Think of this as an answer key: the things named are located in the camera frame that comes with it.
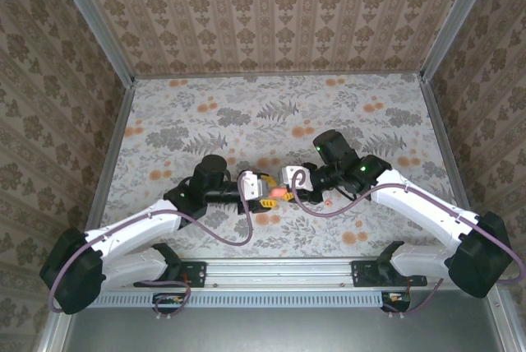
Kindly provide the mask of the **aluminium arm base beam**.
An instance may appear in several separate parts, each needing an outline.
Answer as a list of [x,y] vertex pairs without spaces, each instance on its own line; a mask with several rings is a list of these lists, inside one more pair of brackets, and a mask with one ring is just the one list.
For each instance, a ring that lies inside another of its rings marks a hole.
[[372,257],[202,258],[207,289],[351,289],[352,261]]

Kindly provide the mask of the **floral patterned table covering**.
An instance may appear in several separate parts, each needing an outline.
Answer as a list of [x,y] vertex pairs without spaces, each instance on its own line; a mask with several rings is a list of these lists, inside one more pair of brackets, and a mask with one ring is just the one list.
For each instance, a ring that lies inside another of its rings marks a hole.
[[[445,201],[454,194],[416,75],[263,76],[138,81],[102,219],[110,225],[154,204],[206,155],[237,176],[277,176],[319,164],[313,140],[334,129],[359,155],[376,155]],[[348,205],[330,191],[311,213],[294,204],[250,220],[210,206],[201,223],[163,236],[181,257],[375,256],[400,240],[433,245],[424,228],[386,206]],[[325,201],[331,200],[332,206]]]

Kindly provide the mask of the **grey sheet metal panel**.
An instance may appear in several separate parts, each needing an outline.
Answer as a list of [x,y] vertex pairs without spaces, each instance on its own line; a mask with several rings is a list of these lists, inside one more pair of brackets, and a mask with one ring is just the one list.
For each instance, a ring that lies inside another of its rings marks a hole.
[[407,317],[368,308],[190,308],[77,314],[63,352],[504,352],[485,305]]

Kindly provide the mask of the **black wiring connector box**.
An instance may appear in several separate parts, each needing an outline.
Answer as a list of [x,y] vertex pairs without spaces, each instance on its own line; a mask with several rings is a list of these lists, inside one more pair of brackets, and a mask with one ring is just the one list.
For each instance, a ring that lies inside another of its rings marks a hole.
[[381,301],[381,310],[387,313],[405,313],[411,304],[408,292],[382,292]]
[[152,298],[152,304],[156,312],[168,315],[183,307],[187,300],[187,293],[155,294]]

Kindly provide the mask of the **aluminium table edge rail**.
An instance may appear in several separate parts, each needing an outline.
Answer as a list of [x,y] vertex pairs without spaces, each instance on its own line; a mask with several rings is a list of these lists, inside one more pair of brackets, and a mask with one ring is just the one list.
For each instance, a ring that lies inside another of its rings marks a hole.
[[90,209],[85,228],[97,229],[104,215],[104,209],[108,200],[109,190],[113,181],[116,164],[118,162],[118,154],[122,145],[127,121],[132,110],[132,102],[135,95],[135,87],[132,86],[125,90],[122,99],[121,108],[119,109],[118,118],[113,130],[113,135],[108,146],[108,152],[102,168],[102,174],[99,178],[98,187],[95,192],[94,200]]
[[134,81],[143,80],[166,80],[166,79],[201,79],[201,78],[253,78],[263,76],[357,76],[357,75],[381,75],[387,76],[392,74],[411,74],[416,76],[422,76],[420,71],[313,71],[313,72],[221,72],[221,73],[195,73],[195,74],[182,74],[182,75],[136,75]]
[[435,96],[433,95],[431,84],[428,81],[420,79],[420,88],[422,96],[427,106],[427,111],[431,119],[431,124],[436,134],[436,140],[441,151],[442,159],[445,164],[454,199],[458,206],[464,209],[471,209],[467,194],[464,189],[460,173],[455,162],[454,153],[451,149],[451,145],[445,130],[440,110],[436,103]]

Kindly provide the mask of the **aluminium frame post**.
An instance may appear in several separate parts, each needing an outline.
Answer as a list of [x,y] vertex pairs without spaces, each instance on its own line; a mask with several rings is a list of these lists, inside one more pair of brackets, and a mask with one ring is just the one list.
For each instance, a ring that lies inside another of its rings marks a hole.
[[420,68],[420,75],[423,81],[430,81],[435,75],[476,1],[477,0],[455,0],[453,2],[450,12],[444,21],[444,25],[439,30]]
[[116,41],[95,0],[73,1],[84,17],[87,25],[90,27],[95,39],[104,51],[104,54],[111,63],[113,70],[124,88],[126,90],[132,88],[135,74],[132,72],[131,67],[125,59],[124,52],[120,49],[119,43]]

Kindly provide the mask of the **aluminium frame bar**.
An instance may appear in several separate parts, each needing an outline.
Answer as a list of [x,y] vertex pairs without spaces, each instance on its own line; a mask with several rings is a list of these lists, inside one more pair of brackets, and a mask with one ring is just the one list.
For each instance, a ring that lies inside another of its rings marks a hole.
[[509,290],[495,286],[487,298],[503,351],[526,352],[526,333]]
[[64,313],[50,313],[46,320],[36,352],[62,352],[72,316]]

